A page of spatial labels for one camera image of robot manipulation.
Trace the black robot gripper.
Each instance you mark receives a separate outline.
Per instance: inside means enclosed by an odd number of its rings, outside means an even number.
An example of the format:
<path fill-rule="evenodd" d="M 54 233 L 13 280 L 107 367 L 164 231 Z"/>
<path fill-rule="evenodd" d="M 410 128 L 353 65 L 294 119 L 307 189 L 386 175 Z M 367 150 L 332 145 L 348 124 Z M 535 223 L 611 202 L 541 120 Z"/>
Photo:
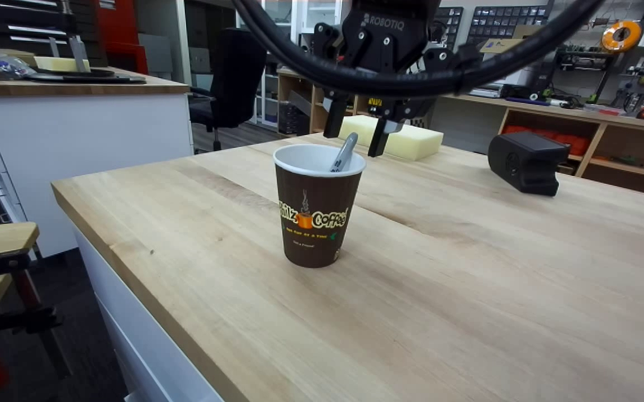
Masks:
<path fill-rule="evenodd" d="M 405 75 L 417 62 L 431 71 L 451 67 L 458 58 L 428 48 L 440 38 L 434 20 L 438 5 L 440 0 L 353 0 L 342 27 L 315 24 L 310 52 L 334 65 L 377 75 Z M 327 138 L 341 136 L 348 100 L 348 93 L 329 93 Z M 381 157 L 389 135 L 400 131 L 400 103 L 371 99 L 369 113 L 377 119 L 369 157 Z"/>

